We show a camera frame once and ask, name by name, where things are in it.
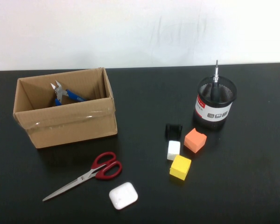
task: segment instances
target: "white wall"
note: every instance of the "white wall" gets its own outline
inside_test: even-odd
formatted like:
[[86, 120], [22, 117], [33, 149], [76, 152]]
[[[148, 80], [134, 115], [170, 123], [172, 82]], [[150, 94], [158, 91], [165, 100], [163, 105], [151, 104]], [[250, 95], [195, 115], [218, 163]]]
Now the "white wall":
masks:
[[280, 0], [0, 0], [0, 70], [280, 62]]

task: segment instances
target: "pliers jaw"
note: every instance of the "pliers jaw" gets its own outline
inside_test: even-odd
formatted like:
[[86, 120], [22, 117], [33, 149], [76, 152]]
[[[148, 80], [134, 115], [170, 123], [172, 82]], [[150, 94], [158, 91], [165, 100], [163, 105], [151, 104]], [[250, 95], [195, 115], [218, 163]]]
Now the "pliers jaw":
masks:
[[55, 90], [55, 93], [56, 93], [56, 96], [57, 96], [57, 100], [60, 102], [61, 104], [61, 101], [62, 101], [62, 95], [65, 95], [65, 96], [68, 96], [68, 93], [67, 91], [63, 90], [62, 89], [62, 86], [61, 84], [56, 81], [58, 87], [56, 87], [54, 84], [51, 83], [51, 86], [53, 88], [53, 90]]

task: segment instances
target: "orange cube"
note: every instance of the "orange cube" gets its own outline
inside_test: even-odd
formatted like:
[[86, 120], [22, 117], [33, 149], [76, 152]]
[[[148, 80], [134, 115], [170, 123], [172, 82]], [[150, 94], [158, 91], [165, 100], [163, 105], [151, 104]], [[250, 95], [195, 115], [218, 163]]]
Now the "orange cube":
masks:
[[199, 133], [194, 128], [186, 135], [184, 145], [190, 150], [192, 150], [194, 153], [196, 153], [199, 149], [201, 149], [204, 146], [205, 141], [206, 135]]

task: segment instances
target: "screwdriver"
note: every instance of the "screwdriver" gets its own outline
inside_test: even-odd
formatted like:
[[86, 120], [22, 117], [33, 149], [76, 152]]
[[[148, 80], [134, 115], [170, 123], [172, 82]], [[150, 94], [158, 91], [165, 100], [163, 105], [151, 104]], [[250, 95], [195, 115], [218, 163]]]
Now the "screwdriver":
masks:
[[210, 99], [215, 102], [220, 102], [220, 88], [219, 88], [219, 75], [218, 75], [218, 60], [216, 62], [216, 71], [211, 86]]

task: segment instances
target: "scissors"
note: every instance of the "scissors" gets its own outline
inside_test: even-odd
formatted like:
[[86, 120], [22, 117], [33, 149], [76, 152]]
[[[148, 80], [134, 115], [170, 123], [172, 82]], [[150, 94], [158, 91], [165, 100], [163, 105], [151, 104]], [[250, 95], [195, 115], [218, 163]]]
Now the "scissors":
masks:
[[[100, 164], [98, 164], [98, 161], [105, 157], [105, 156], [112, 156], [111, 159], [109, 159], [108, 161], [106, 162], [102, 162]], [[115, 174], [112, 174], [112, 175], [105, 175], [105, 173], [112, 169], [114, 166], [118, 165], [119, 166], [119, 169], [117, 170], [117, 172]], [[113, 152], [106, 152], [106, 153], [102, 153], [101, 155], [99, 155], [93, 162], [92, 166], [91, 166], [91, 170], [88, 171], [86, 174], [78, 177], [76, 180], [70, 182], [69, 184], [65, 185], [64, 187], [60, 188], [59, 190], [55, 191], [54, 193], [50, 194], [49, 196], [47, 196], [46, 198], [44, 198], [42, 201], [47, 201], [93, 177], [95, 177], [96, 179], [98, 180], [110, 180], [114, 177], [116, 177], [117, 175], [120, 174], [122, 170], [122, 165], [119, 161], [116, 160], [116, 155], [115, 153]]]
[[69, 91], [69, 90], [63, 90], [62, 86], [59, 82], [57, 82], [57, 80], [55, 80], [58, 87], [56, 87], [54, 84], [51, 83], [51, 86], [53, 88], [53, 90], [55, 90], [55, 93], [57, 95], [57, 98], [55, 99], [55, 104], [56, 106], [60, 106], [61, 105], [61, 101], [62, 101], [62, 95], [69, 97], [70, 99], [73, 99], [75, 101], [78, 102], [84, 102], [86, 101], [86, 99], [83, 99], [82, 97], [76, 95], [75, 93]]

